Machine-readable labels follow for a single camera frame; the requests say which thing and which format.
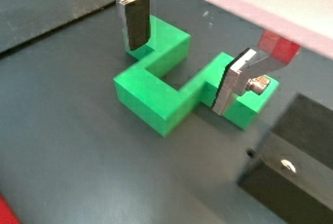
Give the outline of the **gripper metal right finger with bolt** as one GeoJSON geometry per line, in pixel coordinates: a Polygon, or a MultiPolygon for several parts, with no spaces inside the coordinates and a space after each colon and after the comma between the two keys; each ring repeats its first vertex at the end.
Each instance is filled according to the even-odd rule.
{"type": "Polygon", "coordinates": [[[301,46],[274,32],[262,33],[258,45],[248,48],[226,65],[215,93],[213,111],[222,115],[246,92],[262,94],[270,83],[265,77],[289,65],[301,46]]]}

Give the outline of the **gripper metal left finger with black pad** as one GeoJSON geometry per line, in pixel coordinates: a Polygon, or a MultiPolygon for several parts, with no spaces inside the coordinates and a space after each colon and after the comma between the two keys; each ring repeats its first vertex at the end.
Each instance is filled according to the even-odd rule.
{"type": "Polygon", "coordinates": [[[150,0],[117,0],[123,24],[126,46],[141,48],[151,37],[150,0]]]}

